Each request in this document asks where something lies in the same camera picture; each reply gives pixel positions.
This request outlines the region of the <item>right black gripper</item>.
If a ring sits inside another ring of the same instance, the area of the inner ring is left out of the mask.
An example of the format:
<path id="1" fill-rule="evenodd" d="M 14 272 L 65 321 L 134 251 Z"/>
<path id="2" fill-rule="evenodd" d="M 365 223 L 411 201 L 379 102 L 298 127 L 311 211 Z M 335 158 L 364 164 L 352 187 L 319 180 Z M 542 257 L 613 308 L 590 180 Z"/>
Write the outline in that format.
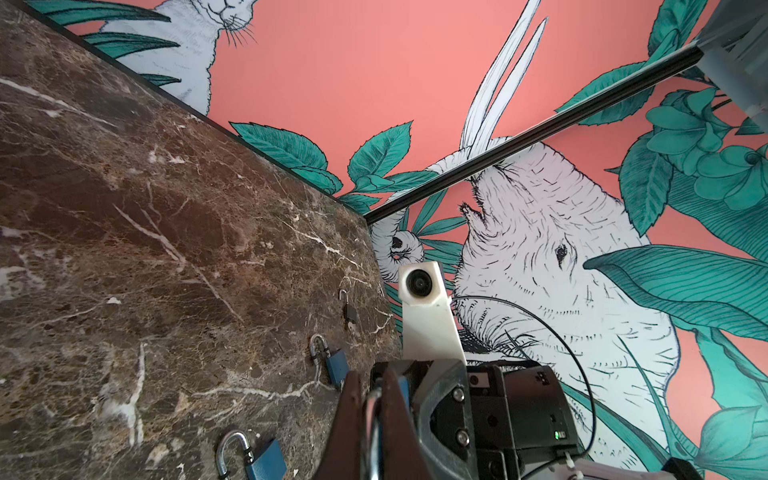
<path id="1" fill-rule="evenodd" d="M 532 360 L 379 362 L 371 390 L 388 369 L 398 377 L 431 479 L 526 479 L 584 455 L 549 367 Z"/>

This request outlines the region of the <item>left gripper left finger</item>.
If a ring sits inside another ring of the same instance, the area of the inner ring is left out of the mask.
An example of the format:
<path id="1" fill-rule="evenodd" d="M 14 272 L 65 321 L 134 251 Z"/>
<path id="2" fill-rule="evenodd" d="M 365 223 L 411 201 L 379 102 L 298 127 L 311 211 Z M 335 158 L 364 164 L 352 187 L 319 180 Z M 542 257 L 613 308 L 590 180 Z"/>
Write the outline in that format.
<path id="1" fill-rule="evenodd" d="M 360 375 L 350 371 L 344 382 L 323 457 L 314 480 L 361 478 L 363 410 Z"/>

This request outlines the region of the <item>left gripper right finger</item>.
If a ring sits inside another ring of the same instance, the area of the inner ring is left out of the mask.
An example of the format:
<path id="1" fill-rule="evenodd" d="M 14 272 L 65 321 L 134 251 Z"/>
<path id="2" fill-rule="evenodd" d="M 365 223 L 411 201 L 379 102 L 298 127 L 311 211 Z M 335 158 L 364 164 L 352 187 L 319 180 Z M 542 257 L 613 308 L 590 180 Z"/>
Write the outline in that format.
<path id="1" fill-rule="evenodd" d="M 408 460 L 402 465 L 408 465 L 407 479 L 431 479 L 431 473 L 422 456 L 420 444 L 412 425 L 409 410 L 401 392 L 398 377 L 391 369 L 383 375 L 383 401 L 385 402 L 384 416 L 388 425 L 394 428 L 394 436 L 398 439 L 402 452 L 408 451 Z"/>

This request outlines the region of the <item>blue padlock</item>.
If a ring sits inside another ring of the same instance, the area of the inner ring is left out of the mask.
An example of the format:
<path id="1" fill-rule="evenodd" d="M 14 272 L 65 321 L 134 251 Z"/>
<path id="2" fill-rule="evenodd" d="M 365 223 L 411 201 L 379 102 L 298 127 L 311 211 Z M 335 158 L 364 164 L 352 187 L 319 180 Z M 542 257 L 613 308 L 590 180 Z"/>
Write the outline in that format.
<path id="1" fill-rule="evenodd" d="M 219 479 L 230 479 L 231 471 L 225 459 L 227 447 L 237 443 L 242 450 L 243 470 L 249 480 L 281 480 L 287 473 L 287 464 L 276 438 L 254 448 L 242 430 L 225 433 L 217 445 L 215 462 Z"/>
<path id="2" fill-rule="evenodd" d="M 337 390 L 341 391 L 350 371 L 344 350 L 339 349 L 332 352 L 326 339 L 320 334 L 313 334 L 310 337 L 308 348 L 310 359 L 315 366 L 320 365 L 320 357 L 323 354 L 330 382 Z"/>
<path id="3" fill-rule="evenodd" d="M 385 421 L 383 379 L 374 382 L 362 405 L 361 479 L 407 479 L 408 451 L 402 452 L 394 428 Z"/>

